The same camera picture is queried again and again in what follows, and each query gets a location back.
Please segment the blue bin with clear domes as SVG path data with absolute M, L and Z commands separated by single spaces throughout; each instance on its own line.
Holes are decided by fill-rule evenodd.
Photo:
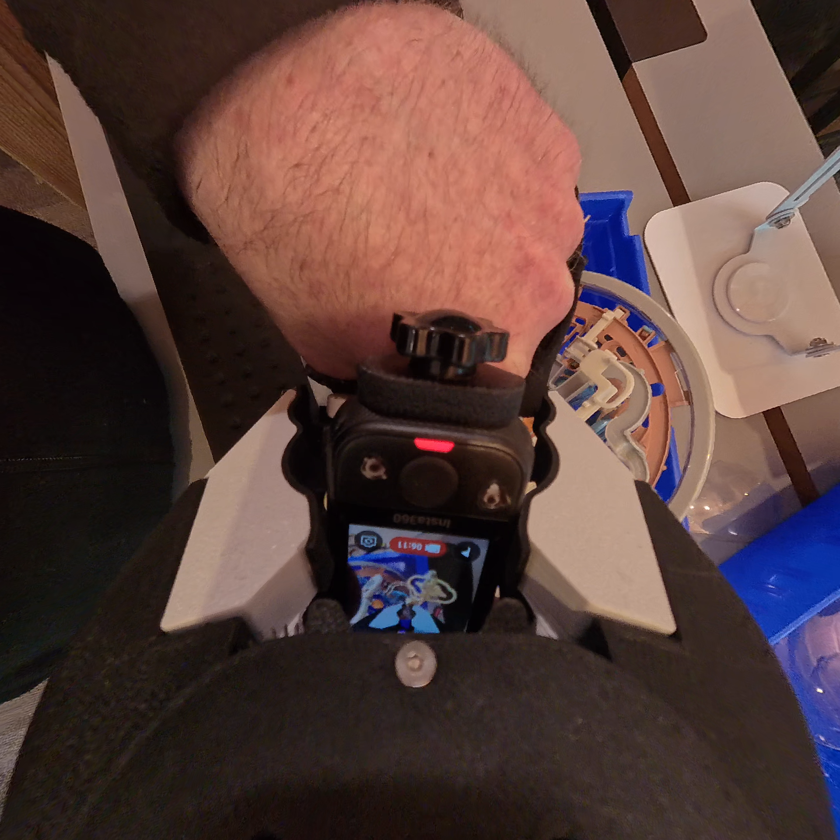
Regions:
M 839 593 L 839 487 L 752 541 L 719 567 L 776 645 Z

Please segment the white table side panel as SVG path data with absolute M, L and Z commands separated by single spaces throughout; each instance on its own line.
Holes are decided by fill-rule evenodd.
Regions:
M 142 328 L 164 377 L 174 447 L 173 497 L 178 497 L 193 480 L 205 476 L 214 466 L 214 457 L 107 136 L 60 64 L 50 56 L 46 60 L 100 256 Z

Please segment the clear plastic box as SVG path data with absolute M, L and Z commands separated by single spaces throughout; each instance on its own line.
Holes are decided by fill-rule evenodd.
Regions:
M 803 507 L 786 473 L 775 476 L 718 458 L 686 524 L 700 549 L 720 565 Z

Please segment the wooden cabinet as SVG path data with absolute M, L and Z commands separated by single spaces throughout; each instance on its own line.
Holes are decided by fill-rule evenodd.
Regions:
M 45 56 L 1 2 L 1 148 L 81 209 L 85 198 Z

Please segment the clear ball maze toy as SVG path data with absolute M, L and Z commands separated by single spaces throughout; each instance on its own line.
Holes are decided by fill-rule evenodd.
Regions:
M 549 390 L 687 529 L 715 444 L 715 410 L 687 333 L 646 292 L 586 270 Z

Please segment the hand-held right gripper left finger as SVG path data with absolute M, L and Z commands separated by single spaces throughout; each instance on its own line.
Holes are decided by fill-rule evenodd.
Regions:
M 239 618 L 258 639 L 299 634 L 316 594 L 308 502 L 282 459 L 297 429 L 283 395 L 206 476 L 171 594 L 165 633 Z

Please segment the clear plastic dome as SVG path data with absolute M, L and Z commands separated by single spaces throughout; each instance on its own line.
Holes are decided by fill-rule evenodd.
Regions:
M 816 744 L 839 751 L 839 605 L 791 631 L 774 651 L 800 701 Z

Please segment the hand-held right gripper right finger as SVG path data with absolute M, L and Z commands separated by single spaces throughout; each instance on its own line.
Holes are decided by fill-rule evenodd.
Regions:
M 631 472 L 561 396 L 549 398 L 559 467 L 530 504 L 521 586 L 538 635 L 578 639 L 605 618 L 670 636 L 676 621 Z

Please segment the blue plastic bin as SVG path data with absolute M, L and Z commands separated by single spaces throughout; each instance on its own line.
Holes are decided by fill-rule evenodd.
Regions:
M 643 242 L 639 236 L 631 234 L 627 220 L 633 198 L 632 191 L 579 194 L 586 217 L 582 254 L 586 259 L 585 268 L 590 272 L 613 277 L 652 297 Z M 592 290 L 582 291 L 581 300 L 599 307 L 613 308 L 610 306 L 612 298 Z M 650 327 L 637 310 L 633 311 L 627 322 L 634 331 Z M 655 491 L 666 504 L 675 495 L 682 476 L 676 436 L 671 427 L 665 466 L 654 484 Z

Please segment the black round stool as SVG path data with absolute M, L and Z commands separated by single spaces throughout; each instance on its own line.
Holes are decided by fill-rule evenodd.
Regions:
M 1 700 L 47 679 L 172 503 L 159 365 L 98 252 L 1 211 Z

